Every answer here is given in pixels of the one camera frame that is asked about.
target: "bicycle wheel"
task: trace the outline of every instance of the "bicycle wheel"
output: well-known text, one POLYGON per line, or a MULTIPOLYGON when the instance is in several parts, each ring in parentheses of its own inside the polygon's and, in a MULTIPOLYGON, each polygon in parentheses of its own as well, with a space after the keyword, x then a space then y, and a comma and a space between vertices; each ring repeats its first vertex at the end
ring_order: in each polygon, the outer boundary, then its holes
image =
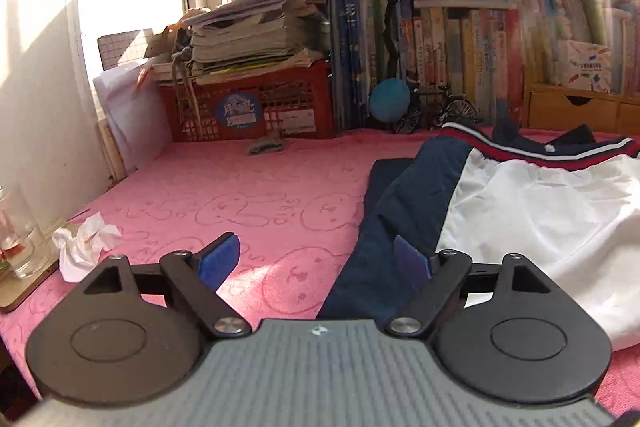
POLYGON ((476 118, 476 108, 466 99, 459 99, 450 102, 445 109, 447 121, 466 120, 476 118))

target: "red plastic crate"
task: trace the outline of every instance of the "red plastic crate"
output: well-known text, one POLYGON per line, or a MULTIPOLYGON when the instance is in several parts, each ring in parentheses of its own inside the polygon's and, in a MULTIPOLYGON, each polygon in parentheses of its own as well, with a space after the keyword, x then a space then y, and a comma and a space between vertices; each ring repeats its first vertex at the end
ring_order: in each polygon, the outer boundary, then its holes
MULTIPOLYGON (((242 80, 207 86, 194 85, 200 125, 191 112, 184 86, 180 89, 183 122, 180 123, 178 100, 174 86, 159 86, 169 127, 175 142, 216 141, 227 139, 216 119, 216 105, 221 97, 233 92, 257 92, 262 106, 264 131, 278 129, 283 136, 298 138, 332 138, 334 121, 330 95, 329 69, 324 60, 310 68, 290 68, 242 80), (304 120, 306 132, 290 132, 304 120)), ((247 134, 242 137, 255 137, 247 134)))

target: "metal screw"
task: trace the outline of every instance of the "metal screw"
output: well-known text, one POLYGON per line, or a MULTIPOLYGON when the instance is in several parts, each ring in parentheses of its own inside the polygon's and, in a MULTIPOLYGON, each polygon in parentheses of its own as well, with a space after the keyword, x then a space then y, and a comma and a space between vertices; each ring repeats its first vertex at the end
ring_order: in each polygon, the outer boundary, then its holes
POLYGON ((417 321, 413 317, 398 317, 396 319, 393 319, 391 321, 391 324, 389 324, 389 328, 391 328, 391 331, 404 335, 416 333, 420 330, 421 326, 422 325, 420 324, 420 321, 417 321))
POLYGON ((246 330, 246 322, 238 317, 224 317, 213 326, 218 333, 225 335, 237 335, 246 330))

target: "blue ball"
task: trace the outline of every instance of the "blue ball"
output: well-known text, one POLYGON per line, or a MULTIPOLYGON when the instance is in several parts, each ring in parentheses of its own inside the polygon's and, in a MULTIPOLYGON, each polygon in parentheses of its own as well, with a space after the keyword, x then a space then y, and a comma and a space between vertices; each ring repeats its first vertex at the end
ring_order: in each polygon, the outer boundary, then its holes
POLYGON ((388 78, 371 92, 369 107, 373 118, 383 123, 394 123, 406 113, 411 100, 409 87, 400 78, 388 78))

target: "white tissue paper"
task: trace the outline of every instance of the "white tissue paper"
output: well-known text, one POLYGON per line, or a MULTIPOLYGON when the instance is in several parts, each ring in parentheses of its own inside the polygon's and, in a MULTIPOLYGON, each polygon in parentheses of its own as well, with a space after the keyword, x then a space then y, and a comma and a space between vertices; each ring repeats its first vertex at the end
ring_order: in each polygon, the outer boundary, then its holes
POLYGON ((100 252, 112 250, 121 238, 115 225, 105 225, 100 212, 86 218, 76 237, 69 229, 56 229, 51 239, 60 250, 62 279, 80 282, 98 264, 100 252))

